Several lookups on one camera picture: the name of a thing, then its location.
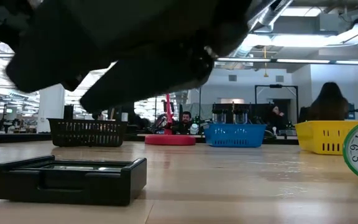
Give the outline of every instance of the yellow basket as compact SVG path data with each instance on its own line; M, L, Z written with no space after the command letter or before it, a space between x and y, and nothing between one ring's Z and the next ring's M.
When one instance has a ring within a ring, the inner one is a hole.
M317 154L342 155L343 142L358 121L307 121L295 125L299 146Z

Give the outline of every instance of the black wire basket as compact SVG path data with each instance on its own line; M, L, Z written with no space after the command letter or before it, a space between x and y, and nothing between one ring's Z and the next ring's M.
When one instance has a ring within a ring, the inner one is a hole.
M53 145L60 147L119 147L127 128L127 122L120 121L48 120Z

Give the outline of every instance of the desk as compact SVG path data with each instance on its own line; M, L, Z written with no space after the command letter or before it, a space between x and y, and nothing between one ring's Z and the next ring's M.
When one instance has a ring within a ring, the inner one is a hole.
M59 159L148 159L147 186L129 207L0 201L0 223L358 223L358 177L341 156L298 146L257 149L148 146L54 147L0 144L0 162L46 154Z

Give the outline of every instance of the red base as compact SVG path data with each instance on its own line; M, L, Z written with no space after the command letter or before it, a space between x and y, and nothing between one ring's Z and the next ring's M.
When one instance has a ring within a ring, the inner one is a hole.
M194 146L196 138L189 135L151 134L145 137L144 142L161 146Z

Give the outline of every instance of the blue plastic basket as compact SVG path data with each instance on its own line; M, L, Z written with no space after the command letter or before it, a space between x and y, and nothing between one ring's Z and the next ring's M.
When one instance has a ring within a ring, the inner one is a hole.
M260 147L265 129L264 124L210 124L204 134L214 147Z

